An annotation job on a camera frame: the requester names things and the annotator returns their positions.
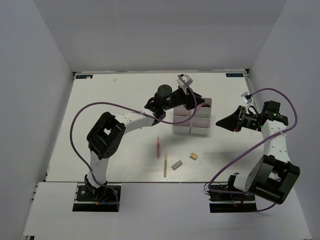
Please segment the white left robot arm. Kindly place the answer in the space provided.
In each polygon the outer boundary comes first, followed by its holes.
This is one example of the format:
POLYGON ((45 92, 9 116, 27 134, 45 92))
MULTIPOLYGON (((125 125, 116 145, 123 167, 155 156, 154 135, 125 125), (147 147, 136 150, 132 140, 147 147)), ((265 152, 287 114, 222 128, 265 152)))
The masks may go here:
POLYGON ((167 110, 183 106, 190 111, 204 102, 205 99, 201 95, 191 94, 185 87, 178 87, 177 90, 172 91, 169 85, 164 84, 158 87, 154 97, 150 98, 144 106, 152 112, 155 119, 140 112, 123 115, 103 113, 86 137, 90 150, 90 173, 85 176, 84 182, 90 196, 99 200, 107 195, 104 185, 107 183, 108 162, 118 150, 125 134, 157 125, 166 117, 167 110))

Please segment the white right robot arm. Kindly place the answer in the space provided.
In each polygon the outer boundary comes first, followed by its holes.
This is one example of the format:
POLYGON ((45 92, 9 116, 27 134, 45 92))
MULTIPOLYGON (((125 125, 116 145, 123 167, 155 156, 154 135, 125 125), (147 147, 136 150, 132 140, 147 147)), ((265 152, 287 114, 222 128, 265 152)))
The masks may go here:
POLYGON ((280 114, 281 104, 266 101, 261 113, 254 114, 239 106, 231 115, 216 122, 216 126, 239 132, 246 128, 262 133, 263 155, 247 175, 234 173, 225 187, 226 195, 236 200, 243 193, 253 194, 278 205, 282 204, 296 183, 300 168, 291 163, 284 131, 289 124, 280 114))

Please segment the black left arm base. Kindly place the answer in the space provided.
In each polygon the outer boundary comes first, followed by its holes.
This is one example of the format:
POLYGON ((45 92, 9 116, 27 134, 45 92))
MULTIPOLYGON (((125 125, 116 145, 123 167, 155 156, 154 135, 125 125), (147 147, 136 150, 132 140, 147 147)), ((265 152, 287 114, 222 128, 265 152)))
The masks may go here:
POLYGON ((73 212, 118 212, 117 200, 111 189, 103 187, 102 193, 97 196, 84 185, 79 184, 76 188, 73 212))

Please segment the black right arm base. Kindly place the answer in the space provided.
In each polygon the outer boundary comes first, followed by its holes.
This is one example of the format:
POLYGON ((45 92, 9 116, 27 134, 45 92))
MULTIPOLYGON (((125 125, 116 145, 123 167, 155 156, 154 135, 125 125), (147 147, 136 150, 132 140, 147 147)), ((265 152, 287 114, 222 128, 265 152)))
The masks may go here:
POLYGON ((254 195, 214 193, 209 191, 208 185, 206 182, 203 190, 209 196, 210 213, 250 213, 258 210, 254 195))

